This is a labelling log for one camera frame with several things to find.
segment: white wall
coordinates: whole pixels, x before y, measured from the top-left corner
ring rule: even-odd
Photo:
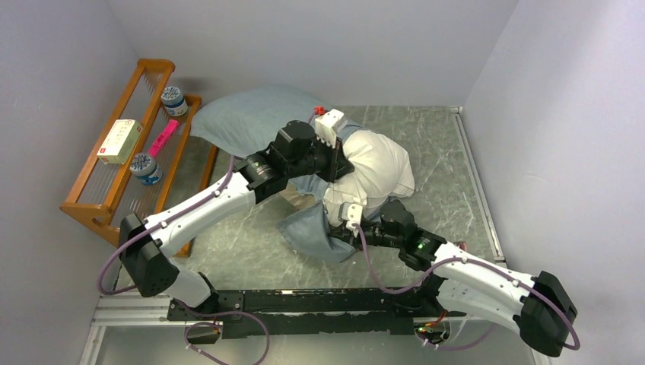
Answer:
[[[136,55],[101,0],[0,5],[0,363],[74,364],[111,246],[58,208]]]
[[[517,0],[107,0],[137,53],[213,100],[263,82],[341,105],[463,105]]]
[[[579,310],[562,364],[645,363],[645,4],[522,1],[465,104],[511,266]]]

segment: marble tabletop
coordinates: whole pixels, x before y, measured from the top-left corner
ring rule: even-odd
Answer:
[[[410,155],[416,192],[402,199],[417,224],[450,241],[466,241],[468,251],[493,262],[478,196],[464,146],[444,107],[340,106],[349,118],[387,135]],[[194,194],[210,144],[191,137],[168,207]],[[225,173],[229,155],[218,154],[211,183]],[[191,257],[176,259],[208,276],[217,289],[310,289],[374,287],[360,252],[341,263],[323,262],[292,250],[276,223],[295,212],[280,195],[249,211],[225,218],[195,238]],[[371,247],[375,272],[388,286],[404,286],[420,272],[407,268],[395,249]],[[119,287],[131,283],[125,270]]]

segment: blue fabric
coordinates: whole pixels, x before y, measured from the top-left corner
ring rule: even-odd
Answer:
[[[204,106],[193,117],[190,134],[204,138],[232,155],[245,157],[266,148],[291,120],[306,122],[318,105],[332,108],[294,87],[258,87]],[[339,137],[345,140],[362,128],[348,120]],[[329,223],[322,199],[329,183],[315,175],[290,182],[300,194],[312,194],[318,202],[278,223],[278,231],[287,243],[299,252],[326,261],[341,262],[349,257],[354,247],[328,237]]]

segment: orange wire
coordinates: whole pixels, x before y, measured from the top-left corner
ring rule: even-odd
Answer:
[[[443,310],[443,312],[441,312],[441,314],[439,315],[439,318],[437,318],[437,320],[436,320],[436,321],[434,321],[434,322],[428,322],[428,323],[426,323],[426,324],[425,324],[425,326],[426,326],[426,327],[433,327],[433,326],[435,326],[435,325],[438,325],[438,324],[439,324],[439,322],[443,321],[443,318],[445,318],[445,317],[446,317],[446,314],[448,314],[448,312],[444,309],[444,310]]]

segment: wooden frame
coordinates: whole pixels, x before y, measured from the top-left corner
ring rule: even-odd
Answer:
[[[132,161],[134,155],[138,152],[141,152],[143,147],[145,146],[145,143],[149,138],[152,126],[155,123],[155,119],[157,119],[157,115],[159,113],[166,113],[161,104],[160,97],[174,69],[175,65],[171,61],[166,59],[140,59],[137,62],[137,67],[134,73],[130,77],[130,80],[126,85],[126,88],[123,91],[121,97],[116,102],[114,110],[110,114],[105,127],[103,127],[103,131],[94,144],[90,155],[87,157],[85,165],[81,169],[81,172],[79,173],[76,182],[72,186],[67,199],[60,205],[60,209],[63,212],[65,212],[70,217],[73,217],[75,220],[95,232],[97,235],[103,237],[107,242],[111,243],[114,246],[119,245],[119,222],[112,222],[112,220],[117,208],[119,207],[119,204],[130,203],[122,201],[124,191],[126,190],[126,186],[128,185],[128,182],[131,178],[129,164]],[[120,166],[118,168],[118,171],[116,171],[116,175],[112,178],[110,187],[106,192],[105,199],[103,199],[103,201],[101,202],[93,202],[92,204],[88,204],[87,202],[79,202],[81,194],[85,189],[88,188],[88,181],[90,180],[92,173],[97,167],[97,152],[101,144],[103,143],[103,140],[112,128],[113,123],[123,114],[126,106],[128,105],[128,102],[135,92],[137,85],[142,81],[145,82],[148,86],[148,89],[151,92],[151,97],[148,102],[148,106],[145,109],[143,117],[141,118],[141,120],[139,120],[142,127],[141,136],[137,140],[137,143],[135,144],[135,147],[130,154],[127,162]],[[188,94],[185,96],[185,98],[186,102],[189,105],[188,113],[184,116],[174,118],[184,125],[183,132],[180,136],[179,141],[177,142],[176,150],[174,151],[170,168],[167,168],[167,171],[164,172],[164,180],[162,182],[163,185],[160,188],[159,195],[156,201],[149,206],[142,208],[146,214],[155,214],[164,209],[164,205],[166,204],[167,197],[173,185],[177,167],[181,161],[184,147],[186,146],[186,142],[188,141],[188,137],[190,135],[192,117],[195,115],[202,103],[202,99],[195,95]],[[208,155],[205,171],[202,175],[201,183],[199,186],[200,190],[208,186],[208,182],[213,170],[214,159],[217,155],[217,152],[218,149],[213,146]],[[188,257],[190,255],[191,245],[192,242],[187,243],[177,254],[177,256]]]

